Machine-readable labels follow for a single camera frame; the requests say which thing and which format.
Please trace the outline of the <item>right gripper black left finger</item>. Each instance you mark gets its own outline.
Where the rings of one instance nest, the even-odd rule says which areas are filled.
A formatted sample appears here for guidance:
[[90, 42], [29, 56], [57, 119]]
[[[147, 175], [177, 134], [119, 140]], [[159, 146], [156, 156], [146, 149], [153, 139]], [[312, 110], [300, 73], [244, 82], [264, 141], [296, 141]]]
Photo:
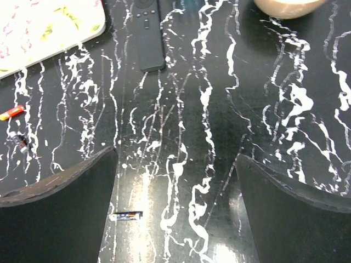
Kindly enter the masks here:
[[107, 147], [1, 197], [1, 262], [97, 262], [117, 161]]

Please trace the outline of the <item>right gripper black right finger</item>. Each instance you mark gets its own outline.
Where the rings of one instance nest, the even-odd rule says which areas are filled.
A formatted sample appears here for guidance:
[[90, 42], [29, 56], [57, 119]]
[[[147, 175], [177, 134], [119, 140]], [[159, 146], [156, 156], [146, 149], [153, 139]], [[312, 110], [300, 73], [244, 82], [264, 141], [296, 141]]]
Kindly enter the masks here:
[[242, 154], [236, 173], [260, 262], [350, 262], [350, 198]]

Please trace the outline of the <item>black orange AAA battery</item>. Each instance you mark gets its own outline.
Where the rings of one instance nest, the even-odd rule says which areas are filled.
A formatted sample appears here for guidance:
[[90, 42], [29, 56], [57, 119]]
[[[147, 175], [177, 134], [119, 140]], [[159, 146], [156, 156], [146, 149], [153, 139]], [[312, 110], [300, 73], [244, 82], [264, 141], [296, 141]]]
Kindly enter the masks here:
[[113, 213], [109, 216], [111, 221], [136, 221], [140, 220], [143, 216], [142, 211], [128, 211], [128, 212], [120, 212]]

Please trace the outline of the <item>red yellow AAA battery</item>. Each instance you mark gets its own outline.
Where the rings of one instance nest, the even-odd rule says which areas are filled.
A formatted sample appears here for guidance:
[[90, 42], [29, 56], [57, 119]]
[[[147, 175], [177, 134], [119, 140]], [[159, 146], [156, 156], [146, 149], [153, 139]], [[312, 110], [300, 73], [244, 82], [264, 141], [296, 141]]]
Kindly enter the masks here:
[[14, 117], [22, 112], [25, 111], [25, 108], [22, 105], [16, 106], [4, 113], [0, 114], [0, 120], [1, 121], [6, 121], [7, 119]]

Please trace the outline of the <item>black remote control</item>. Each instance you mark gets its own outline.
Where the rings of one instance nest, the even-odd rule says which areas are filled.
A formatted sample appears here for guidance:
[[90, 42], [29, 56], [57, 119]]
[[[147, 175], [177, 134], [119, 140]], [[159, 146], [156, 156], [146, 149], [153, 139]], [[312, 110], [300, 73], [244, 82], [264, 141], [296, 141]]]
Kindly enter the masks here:
[[157, 0], [135, 0], [133, 8], [139, 69], [153, 72], [165, 67], [160, 10]]

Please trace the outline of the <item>black grey AAA battery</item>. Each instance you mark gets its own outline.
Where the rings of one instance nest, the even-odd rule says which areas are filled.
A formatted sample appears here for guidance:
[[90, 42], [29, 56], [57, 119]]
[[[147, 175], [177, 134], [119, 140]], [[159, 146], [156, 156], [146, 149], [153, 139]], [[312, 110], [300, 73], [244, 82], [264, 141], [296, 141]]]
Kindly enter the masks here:
[[18, 133], [11, 131], [9, 133], [9, 137], [11, 141], [19, 148], [21, 153], [26, 153], [29, 150], [27, 143]]

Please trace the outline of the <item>floral rectangular tray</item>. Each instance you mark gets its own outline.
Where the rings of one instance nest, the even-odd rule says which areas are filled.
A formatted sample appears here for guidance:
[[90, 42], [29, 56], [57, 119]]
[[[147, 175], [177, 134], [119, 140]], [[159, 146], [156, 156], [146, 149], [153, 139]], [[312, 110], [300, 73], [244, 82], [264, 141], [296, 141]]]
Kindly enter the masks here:
[[101, 35], [102, 1], [1, 1], [1, 78]]

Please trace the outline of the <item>cream white bowl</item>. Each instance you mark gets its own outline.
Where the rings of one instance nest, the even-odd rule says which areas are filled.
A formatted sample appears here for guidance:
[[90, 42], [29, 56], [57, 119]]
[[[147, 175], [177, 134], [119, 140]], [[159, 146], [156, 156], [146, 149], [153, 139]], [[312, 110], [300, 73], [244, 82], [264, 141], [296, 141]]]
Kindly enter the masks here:
[[315, 11], [326, 2], [327, 0], [254, 0], [262, 12], [278, 19], [300, 18]]

